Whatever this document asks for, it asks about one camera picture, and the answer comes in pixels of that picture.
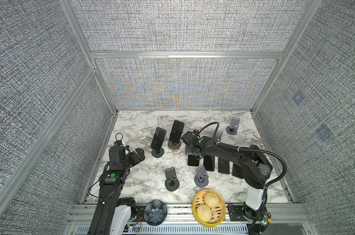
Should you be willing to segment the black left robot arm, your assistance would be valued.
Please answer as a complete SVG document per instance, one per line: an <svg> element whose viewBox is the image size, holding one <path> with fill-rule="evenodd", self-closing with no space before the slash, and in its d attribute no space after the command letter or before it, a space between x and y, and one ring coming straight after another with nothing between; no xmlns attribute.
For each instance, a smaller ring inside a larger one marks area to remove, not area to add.
<svg viewBox="0 0 355 235"><path fill-rule="evenodd" d="M110 161L99 178L99 199L94 212L89 235L109 235L117 201L130 169L145 160L144 150L137 148L126 153L124 146L111 147Z"/></svg>

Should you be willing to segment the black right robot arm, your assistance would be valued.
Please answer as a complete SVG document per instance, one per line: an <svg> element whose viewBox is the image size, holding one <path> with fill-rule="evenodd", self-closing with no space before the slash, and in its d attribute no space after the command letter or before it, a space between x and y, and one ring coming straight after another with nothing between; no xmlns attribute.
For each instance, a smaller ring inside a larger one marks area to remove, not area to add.
<svg viewBox="0 0 355 235"><path fill-rule="evenodd" d="M241 171L240 177L248 184L247 198L243 207L244 217L248 220L257 220L266 205L267 189L283 178L283 175L280 175L268 181L273 166L265 154L272 156L274 154L260 150L256 146L236 147L216 142L207 136L198 138L190 132L181 140L195 155L217 156L238 166Z"/></svg>

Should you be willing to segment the green edged phone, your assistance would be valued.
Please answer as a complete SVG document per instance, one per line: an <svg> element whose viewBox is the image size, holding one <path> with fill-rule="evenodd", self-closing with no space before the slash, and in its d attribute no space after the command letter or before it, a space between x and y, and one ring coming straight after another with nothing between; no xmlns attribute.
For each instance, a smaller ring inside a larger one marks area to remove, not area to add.
<svg viewBox="0 0 355 235"><path fill-rule="evenodd" d="M243 172L242 172L242 168L239 165L235 164L235 163L233 163L232 176L240 178L240 179L244 178L244 175L243 175Z"/></svg>

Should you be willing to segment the phone with reflective screen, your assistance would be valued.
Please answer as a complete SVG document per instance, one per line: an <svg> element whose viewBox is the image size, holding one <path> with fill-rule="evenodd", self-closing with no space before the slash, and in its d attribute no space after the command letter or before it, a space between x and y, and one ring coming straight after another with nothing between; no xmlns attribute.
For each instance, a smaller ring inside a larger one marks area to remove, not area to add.
<svg viewBox="0 0 355 235"><path fill-rule="evenodd" d="M211 172L215 171L215 156L209 156L209 155L204 156L203 165L206 171L211 171Z"/></svg>

